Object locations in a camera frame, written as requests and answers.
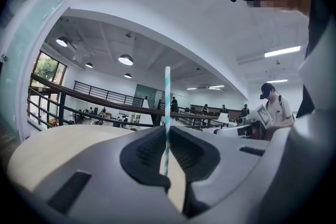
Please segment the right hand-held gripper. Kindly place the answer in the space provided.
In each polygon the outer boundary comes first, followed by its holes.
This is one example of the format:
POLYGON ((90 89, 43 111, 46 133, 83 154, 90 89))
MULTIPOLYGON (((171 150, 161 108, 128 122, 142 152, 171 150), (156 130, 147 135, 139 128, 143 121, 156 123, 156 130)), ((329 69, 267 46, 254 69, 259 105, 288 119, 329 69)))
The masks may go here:
POLYGON ((274 120, 264 105, 260 105, 247 116, 240 117, 237 122, 237 126, 247 129, 245 136, 253 139, 264 139, 267 127, 273 124, 274 120))

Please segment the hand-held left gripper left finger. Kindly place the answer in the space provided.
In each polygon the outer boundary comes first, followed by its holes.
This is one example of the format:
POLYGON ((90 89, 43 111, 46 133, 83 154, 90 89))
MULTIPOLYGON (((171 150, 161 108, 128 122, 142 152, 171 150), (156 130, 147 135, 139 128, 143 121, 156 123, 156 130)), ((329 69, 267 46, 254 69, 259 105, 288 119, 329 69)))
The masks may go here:
POLYGON ((56 168, 34 194, 65 223, 182 223, 160 174, 165 129, 153 127, 89 146, 56 168))

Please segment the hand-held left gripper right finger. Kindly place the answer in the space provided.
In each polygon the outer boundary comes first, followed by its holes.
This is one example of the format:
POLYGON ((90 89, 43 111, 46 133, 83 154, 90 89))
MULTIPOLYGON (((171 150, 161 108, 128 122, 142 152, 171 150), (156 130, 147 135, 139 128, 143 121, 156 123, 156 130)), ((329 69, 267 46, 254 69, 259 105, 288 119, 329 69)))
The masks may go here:
POLYGON ((331 121, 300 118, 270 141, 171 128, 187 219, 291 219, 331 167, 331 121))

